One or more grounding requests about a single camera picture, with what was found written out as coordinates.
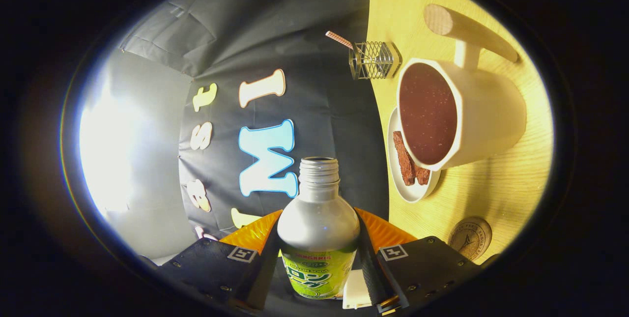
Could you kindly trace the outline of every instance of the plate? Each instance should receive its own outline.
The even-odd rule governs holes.
[[[426,185],[419,185],[417,180],[415,180],[415,183],[412,185],[404,184],[402,171],[400,171],[400,162],[398,162],[398,152],[395,150],[395,143],[393,143],[394,131],[402,131],[397,107],[391,113],[391,118],[389,118],[389,131],[387,134],[387,147],[389,148],[389,165],[391,166],[391,175],[393,176],[395,188],[398,190],[400,196],[409,203],[418,202],[420,199],[426,198],[429,194],[431,194],[434,187],[439,182],[441,171],[431,171],[429,182]]]

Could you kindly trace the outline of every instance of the round coaster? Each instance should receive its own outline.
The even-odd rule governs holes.
[[[469,260],[483,255],[490,243],[491,227],[477,216],[459,221],[448,239],[448,245]]]

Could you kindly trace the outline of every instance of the bottle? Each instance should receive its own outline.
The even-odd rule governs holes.
[[[343,288],[356,255],[360,224],[339,196],[339,162],[307,157],[299,165],[299,195],[277,223],[286,273],[297,294],[328,299]]]

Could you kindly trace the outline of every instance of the green label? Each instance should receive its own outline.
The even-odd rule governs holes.
[[[328,299],[339,294],[356,254],[352,248],[306,252],[283,246],[282,258],[292,288],[308,299]]]

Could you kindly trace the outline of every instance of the brown liquid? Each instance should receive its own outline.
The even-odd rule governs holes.
[[[447,81],[427,64],[409,66],[402,77],[398,107],[409,150],[427,165],[440,162],[457,130],[457,108]]]

